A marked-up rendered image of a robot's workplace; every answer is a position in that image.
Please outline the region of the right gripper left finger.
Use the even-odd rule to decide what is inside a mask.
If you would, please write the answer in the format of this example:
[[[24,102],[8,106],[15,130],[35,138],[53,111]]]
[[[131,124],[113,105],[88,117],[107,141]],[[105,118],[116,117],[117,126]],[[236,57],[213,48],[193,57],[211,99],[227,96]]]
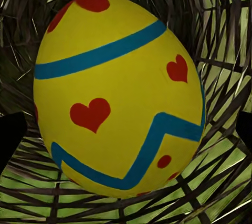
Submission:
[[[27,132],[24,112],[0,116],[0,175]]]

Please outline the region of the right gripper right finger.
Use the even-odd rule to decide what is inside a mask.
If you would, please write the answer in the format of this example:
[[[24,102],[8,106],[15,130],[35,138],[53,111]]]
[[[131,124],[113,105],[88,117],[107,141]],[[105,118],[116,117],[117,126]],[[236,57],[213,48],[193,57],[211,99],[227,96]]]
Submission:
[[[237,115],[235,130],[252,154],[252,114],[244,110]]]

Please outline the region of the wicker basket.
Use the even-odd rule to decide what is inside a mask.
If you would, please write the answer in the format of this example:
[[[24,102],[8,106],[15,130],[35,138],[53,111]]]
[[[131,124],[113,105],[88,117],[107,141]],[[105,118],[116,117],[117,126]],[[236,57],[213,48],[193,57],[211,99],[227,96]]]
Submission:
[[[30,92],[34,94],[33,89],[21,83],[19,80],[23,76],[26,77],[26,75],[30,77],[32,80],[34,80],[34,77],[29,74],[29,71],[35,68],[36,64],[30,60],[33,66],[30,67],[30,69],[24,71],[22,62],[20,61],[20,56],[22,58],[23,56],[18,52],[17,46],[22,45],[24,51],[26,52],[29,58],[30,56],[29,56],[27,48],[29,48],[36,56],[38,56],[34,44],[37,43],[38,47],[40,47],[42,38],[39,38],[38,34],[36,34],[36,40],[32,40],[32,37],[31,37],[32,23],[34,25],[37,24],[40,26],[41,33],[44,36],[45,28],[46,26],[48,27],[48,25],[50,24],[51,22],[50,19],[53,12],[56,12],[56,13],[58,12],[57,10],[55,10],[56,5],[54,5],[53,8],[48,5],[49,3],[53,1],[57,1],[57,0],[47,0],[47,3],[43,2],[43,0],[39,0],[39,4],[35,10],[35,13],[41,7],[42,4],[46,5],[45,11],[41,20],[33,18],[33,0],[21,0],[20,5],[18,4],[18,0],[14,0],[13,14],[7,13],[12,0],[6,0],[4,7],[3,7],[4,0],[1,0],[0,2],[0,54],[1,53],[4,54],[5,57],[22,73],[22,76],[20,76],[18,79],[14,79],[13,82],[10,84],[7,84],[3,80],[2,76],[0,75],[0,86],[1,86],[0,93],[7,91],[18,102],[18,104],[8,100],[2,95],[0,95],[0,97],[4,98],[5,100],[13,104],[15,107],[19,108],[24,113],[30,115],[30,117],[32,117],[33,119],[37,119],[35,112],[29,109],[24,103],[22,103],[13,94],[11,94],[12,92],[15,95],[19,96],[20,98],[24,99],[25,101],[31,103],[32,105],[35,104],[34,101],[31,100],[31,98],[29,98],[27,95],[22,94],[21,92],[19,92],[17,89],[15,89],[12,86],[15,83],[19,83],[20,85],[22,85],[23,87],[25,87],[26,89],[28,89]],[[62,0],[62,1],[64,2],[64,4],[66,4],[67,1],[70,1],[70,0]],[[149,0],[148,11],[149,13],[153,12],[153,14],[157,16],[157,18],[163,21],[164,17],[162,16],[162,12],[161,12],[160,0],[154,0],[154,1],[155,3],[152,2],[152,0]],[[136,2],[142,6],[140,0],[136,0]],[[163,2],[164,2],[165,13],[166,13],[165,18],[167,20],[167,27],[169,28],[169,26],[171,25],[172,32],[174,32],[175,18],[177,16],[181,17],[179,25],[178,25],[177,33],[176,33],[176,38],[179,39],[181,43],[183,43],[185,15],[186,14],[190,15],[184,47],[187,49],[187,52],[191,56],[195,64],[195,67],[198,67],[200,62],[204,63],[203,69],[198,73],[200,78],[202,76],[202,73],[204,72],[206,65],[208,64],[206,74],[203,77],[203,80],[201,81],[203,82],[202,83],[203,88],[205,88],[206,82],[208,80],[208,77],[210,75],[210,72],[213,66],[221,68],[220,73],[216,76],[216,78],[214,79],[214,81],[212,82],[212,84],[210,85],[206,93],[204,94],[205,98],[212,91],[213,87],[217,85],[219,76],[221,75],[222,71],[224,69],[227,69],[227,70],[230,70],[231,72],[229,74],[228,79],[221,85],[221,88],[217,92],[215,92],[216,88],[214,88],[211,99],[206,103],[206,108],[207,108],[206,115],[208,115],[208,111],[210,109],[211,103],[216,98],[218,93],[221,91],[218,101],[213,108],[213,111],[209,114],[209,117],[207,117],[205,121],[206,123],[205,128],[208,126],[208,124],[212,124],[213,126],[208,131],[208,133],[204,136],[202,142],[198,146],[198,149],[196,151],[196,154],[193,157],[193,160],[201,156],[203,153],[205,153],[209,149],[213,149],[215,145],[219,144],[225,139],[229,139],[234,145],[229,150],[224,152],[222,155],[220,155],[219,157],[217,157],[216,159],[214,159],[213,161],[209,162],[208,164],[206,164],[205,166],[199,169],[200,165],[204,162],[204,160],[209,155],[208,153],[206,157],[198,164],[198,166],[193,170],[193,172],[187,178],[184,179],[182,175],[178,175],[176,177],[176,180],[178,183],[174,186],[170,186],[170,187],[156,190],[153,192],[148,192],[148,194],[146,195],[135,196],[129,199],[124,199],[124,200],[117,199],[116,202],[88,203],[90,201],[105,198],[104,196],[96,195],[96,196],[80,199],[77,201],[73,201],[71,203],[59,203],[58,197],[61,195],[93,194],[93,192],[90,190],[85,190],[85,189],[62,189],[59,187],[60,183],[67,183],[67,182],[72,182],[72,181],[60,179],[61,177],[60,168],[49,167],[49,166],[45,166],[45,165],[41,165],[41,164],[37,164],[33,162],[33,161],[40,161],[40,162],[47,162],[50,164],[55,163],[53,159],[48,158],[37,152],[37,151],[48,152],[48,149],[45,146],[45,142],[41,136],[41,131],[40,131],[37,121],[26,119],[27,132],[25,134],[25,137],[30,137],[33,140],[36,140],[38,142],[27,140],[25,138],[23,138],[22,141],[28,142],[36,146],[36,148],[29,148],[22,144],[19,144],[17,147],[17,150],[14,152],[13,156],[10,158],[5,169],[27,179],[55,183],[55,188],[37,188],[35,186],[32,186],[33,188],[28,188],[28,189],[8,189],[6,187],[0,186],[0,192],[8,194],[17,199],[29,202],[29,203],[8,203],[8,202],[0,201],[0,207],[33,216],[33,217],[25,217],[25,218],[0,218],[0,224],[11,224],[9,222],[28,222],[28,223],[34,223],[34,224],[66,224],[68,222],[87,222],[87,221],[106,221],[106,220],[109,220],[109,222],[106,222],[104,224],[127,224],[127,221],[129,220],[133,220],[140,216],[146,215],[147,213],[151,213],[165,207],[168,207],[168,208],[146,224],[187,224],[189,221],[191,221],[197,216],[201,224],[228,224],[230,221],[232,221],[234,218],[241,215],[243,212],[245,212],[247,209],[249,209],[252,206],[252,197],[238,206],[238,204],[252,191],[252,177],[243,181],[237,186],[231,188],[230,190],[224,192],[234,182],[234,180],[252,163],[252,154],[247,148],[247,146],[244,144],[244,141],[241,138],[236,138],[236,136],[233,135],[237,120],[235,120],[228,129],[225,129],[223,127],[238,108],[240,108],[239,112],[244,110],[244,107],[247,103],[247,99],[252,90],[252,78],[251,78],[251,80],[247,83],[244,89],[242,89],[241,92],[236,96],[238,89],[242,81],[245,79],[245,77],[247,75],[252,77],[252,0],[244,0],[244,1],[242,0],[215,0],[216,6],[211,7],[209,9],[206,8],[205,0],[188,0],[189,11],[185,11],[185,12],[182,12],[180,1],[175,0],[178,11],[179,11],[178,14],[175,13],[173,0],[163,0]],[[185,6],[185,0],[183,0],[183,2]],[[26,17],[24,17],[22,16],[22,13],[23,13],[26,3],[27,3],[27,14],[26,14]],[[211,3],[213,5],[213,0],[211,0]],[[46,20],[47,7],[51,9],[51,12],[49,14],[48,19]],[[241,33],[241,19],[242,19],[241,11],[243,7],[248,7],[248,24],[247,24],[246,60],[245,60],[244,66],[241,66],[240,65],[240,47],[241,47],[240,33]],[[216,10],[216,27],[214,31],[214,37],[211,42],[213,10]],[[223,10],[226,10],[226,20],[225,20],[223,29],[221,31],[221,34],[219,34]],[[196,21],[197,12],[199,12],[198,22]],[[9,27],[6,16],[13,17],[12,31]],[[24,41],[22,28],[20,25],[21,19],[26,19],[26,41]],[[18,27],[20,44],[14,43],[14,35],[15,35],[16,27]],[[220,47],[220,43],[221,43],[225,28],[226,28],[226,45],[225,45],[225,52],[224,52],[224,60],[223,62],[218,62],[216,60],[216,57],[217,57],[217,53]],[[187,47],[190,31],[192,32],[192,39]],[[229,51],[233,38],[235,41],[236,62],[234,64],[229,64],[229,63],[226,63],[225,60],[227,58],[227,53]],[[206,58],[201,58],[205,39],[207,42],[208,54]],[[216,40],[216,47],[210,59],[214,40]],[[230,78],[234,72],[241,73],[241,77],[238,80],[238,82],[227,92],[228,85],[230,83]],[[223,115],[217,120],[217,122],[214,122],[214,117],[222,109],[223,105],[227,102],[228,98],[231,96],[233,92],[234,92],[234,95],[233,95],[230,105],[228,106],[226,111],[223,113]],[[11,110],[3,102],[0,101],[0,116],[4,117],[4,116],[9,115],[9,113],[14,114],[15,112]],[[203,150],[202,152],[200,152],[202,148],[209,142],[209,140],[211,140],[214,137],[214,135],[218,131],[222,133],[222,136],[218,139],[218,141],[214,143],[213,145],[211,145],[210,147]],[[232,166],[230,166],[229,168],[227,168],[226,170],[224,170],[217,176],[211,178],[214,172],[222,165],[222,163],[228,158],[230,153],[236,147],[238,147],[241,151],[245,153],[244,158],[238,161],[237,163],[233,164]],[[198,177],[202,172],[204,172],[207,168],[212,166],[217,161],[220,161],[220,162],[217,163],[217,165],[211,170],[211,172],[203,180],[203,182],[201,182],[200,185],[195,190],[192,190],[189,187],[188,183],[191,182],[196,177]],[[50,179],[50,178],[41,177],[37,175],[36,172],[31,171],[31,169],[58,172],[57,178]],[[200,196],[212,185],[214,185],[215,183],[220,181],[222,178],[224,178],[227,174],[229,174],[229,172],[230,172],[230,175],[225,179],[225,181],[216,189],[216,191],[207,199],[207,201],[203,205],[200,205],[200,203],[197,200],[197,197]],[[205,213],[205,211],[208,208],[215,205],[220,200],[222,200],[223,198],[225,198],[227,195],[229,195],[230,193],[238,189],[240,186],[244,185],[245,183],[249,181],[250,183],[242,190],[242,192],[237,197],[235,197],[235,199],[224,209],[224,211],[211,222],[207,214]],[[183,192],[185,193],[184,197],[180,197],[178,199],[174,199],[172,201],[154,206],[153,208],[150,207],[157,201],[161,200],[167,195],[170,195],[171,193],[173,193],[174,191],[180,188],[182,188]],[[53,200],[51,203],[46,203],[38,199],[32,198],[30,196],[27,196],[24,193],[53,196]],[[140,209],[138,212],[128,215],[128,216],[124,215],[123,210],[125,210],[128,206],[135,205],[135,204],[145,202],[145,201],[148,201],[148,203],[145,206],[143,206],[142,209]],[[172,216],[172,217],[163,219],[161,221],[158,221],[160,218],[164,217],[168,213],[185,205],[188,202],[190,202],[191,205],[193,206],[192,211],[189,211],[186,213],[184,212],[179,215]],[[26,209],[20,208],[19,206],[51,207],[50,218],[45,217],[36,212],[31,212]],[[62,208],[83,208],[83,209],[90,209],[90,210],[83,211],[83,212],[71,215],[69,217],[58,218],[57,217],[58,209],[62,209]],[[116,209],[119,211],[119,219],[84,218],[85,216],[91,216],[98,213],[113,211]],[[252,210],[241,220],[241,222],[239,222],[239,224],[252,224]]]

